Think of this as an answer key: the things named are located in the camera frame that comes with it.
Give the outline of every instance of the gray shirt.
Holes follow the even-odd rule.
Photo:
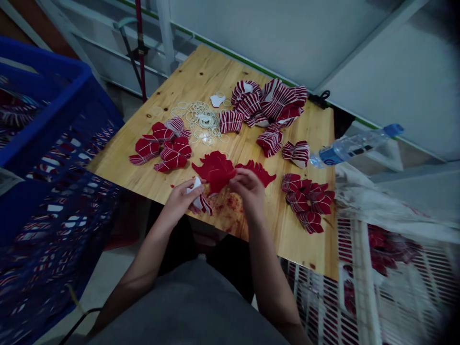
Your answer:
[[[288,344],[205,261],[186,262],[90,341],[97,344]]]

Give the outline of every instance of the red pole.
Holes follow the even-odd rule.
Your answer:
[[[140,64],[140,79],[142,84],[140,86],[142,90],[142,101],[147,101],[147,95],[145,93],[145,66],[144,66],[144,34],[142,32],[142,10],[140,0],[136,0],[136,18],[138,19],[138,48],[139,48],[139,64]]]

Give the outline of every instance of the pile of rubber bands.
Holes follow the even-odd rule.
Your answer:
[[[189,129],[196,128],[192,132],[190,143],[196,143],[201,140],[206,146],[211,146],[214,140],[220,140],[224,143],[230,141],[230,137],[220,131],[219,115],[220,113],[215,113],[212,107],[204,102],[179,102],[176,107],[171,109],[171,117],[185,116]]]

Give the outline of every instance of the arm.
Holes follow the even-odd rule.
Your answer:
[[[281,269],[264,213],[265,188],[249,170],[237,169],[232,191],[243,199],[249,226],[249,251],[254,291],[260,313],[291,344],[311,344],[300,322],[294,295]]]
[[[134,261],[105,302],[88,337],[98,334],[153,288],[174,226],[188,208],[193,213],[201,212],[191,203],[203,192],[204,187],[199,186],[190,194],[185,191],[193,186],[193,182],[184,182],[172,190]]]

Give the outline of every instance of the bottle label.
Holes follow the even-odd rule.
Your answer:
[[[336,165],[344,161],[334,152],[333,144],[321,149],[319,152],[319,156],[322,162],[326,165]]]

